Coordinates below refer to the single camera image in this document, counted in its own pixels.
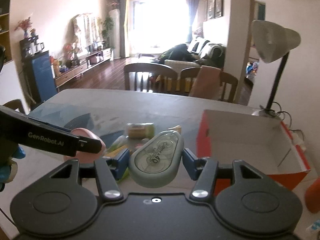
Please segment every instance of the curtain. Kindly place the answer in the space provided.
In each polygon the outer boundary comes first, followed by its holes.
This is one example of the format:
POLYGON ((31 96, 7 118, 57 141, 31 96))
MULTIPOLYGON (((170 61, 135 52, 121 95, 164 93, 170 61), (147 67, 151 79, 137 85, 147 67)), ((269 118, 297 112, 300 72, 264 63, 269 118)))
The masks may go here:
POLYGON ((120 9, 120 57, 125 57, 125 14, 126 14, 127 0, 119 0, 120 9))
POLYGON ((189 7, 189 33, 187 37, 187 43, 190 43, 192 41, 192 24, 196 17, 199 0, 186 0, 186 2, 189 7))
POLYGON ((128 39, 128 16, 129 16, 129 0, 125 3, 125 17, 124 17, 124 56, 130 57, 130 45, 128 39))

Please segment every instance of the table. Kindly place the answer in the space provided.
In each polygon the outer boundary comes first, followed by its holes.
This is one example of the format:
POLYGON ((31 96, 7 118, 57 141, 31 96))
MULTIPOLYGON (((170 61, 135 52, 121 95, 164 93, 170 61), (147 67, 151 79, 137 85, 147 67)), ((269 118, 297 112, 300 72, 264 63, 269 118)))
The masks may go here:
MULTIPOLYGON (((122 130, 128 122, 154 122, 156 132, 181 125, 185 147, 195 152, 196 135, 204 109, 242 114, 251 114, 253 111, 252 108, 247 106, 168 94, 122 90, 69 89, 63 90, 50 98, 32 111, 30 115, 59 126, 64 126, 67 123, 72 126, 77 123, 77 125, 89 128, 98 136, 122 130)), ((9 214, 9 204, 12 198, 19 191, 63 162, 60 155, 28 147, 23 148, 27 156, 23 160, 17 160, 19 168, 16 178, 13 182, 7 184, 5 190, 0 193, 0 205, 7 214, 9 214)), ((190 180, 185 168, 181 165, 177 177, 170 184, 156 191, 190 192, 193 185, 194 182, 190 180)), ((98 194, 94 179, 86 180, 84 186, 96 195, 98 194)), ((137 185, 130 178, 124 180, 119 186, 124 194, 131 191, 155 191, 137 185)), ((304 184, 302 190, 300 189, 300 194, 298 194, 301 199, 306 186, 304 184)), ((314 220, 316 219, 310 217, 308 211, 304 209, 298 225, 300 230, 298 234, 303 236, 303 230, 314 220)), ((10 238, 18 233, 16 228, 1 213, 0 226, 10 238)))

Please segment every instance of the blue cabinet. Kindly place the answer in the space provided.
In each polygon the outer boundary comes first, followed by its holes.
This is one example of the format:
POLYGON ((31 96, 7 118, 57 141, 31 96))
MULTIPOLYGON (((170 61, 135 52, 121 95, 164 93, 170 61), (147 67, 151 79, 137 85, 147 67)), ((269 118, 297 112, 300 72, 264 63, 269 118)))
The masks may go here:
POLYGON ((24 60, 24 71, 31 96, 37 103, 44 102, 57 93, 48 51, 24 60))

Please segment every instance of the cardboard box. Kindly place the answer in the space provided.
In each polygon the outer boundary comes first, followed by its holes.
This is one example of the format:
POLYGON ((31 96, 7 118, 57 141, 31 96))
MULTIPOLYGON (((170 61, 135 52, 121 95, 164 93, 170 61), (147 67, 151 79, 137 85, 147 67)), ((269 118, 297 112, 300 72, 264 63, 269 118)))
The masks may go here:
MULTIPOLYGON (((220 164, 241 159, 288 189, 294 189, 310 166, 299 145, 279 119, 205 110, 197 136, 197 156, 220 164)), ((218 179, 215 194, 230 185, 218 179)))

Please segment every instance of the sunlight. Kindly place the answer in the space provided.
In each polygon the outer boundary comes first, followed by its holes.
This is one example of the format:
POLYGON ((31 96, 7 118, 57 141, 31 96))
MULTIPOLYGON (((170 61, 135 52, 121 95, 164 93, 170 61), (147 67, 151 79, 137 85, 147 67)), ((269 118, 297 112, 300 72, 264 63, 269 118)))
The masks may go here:
POLYGON ((143 0, 134 4, 132 46, 138 52, 151 48, 164 51, 186 42, 188 5, 186 0, 143 0))

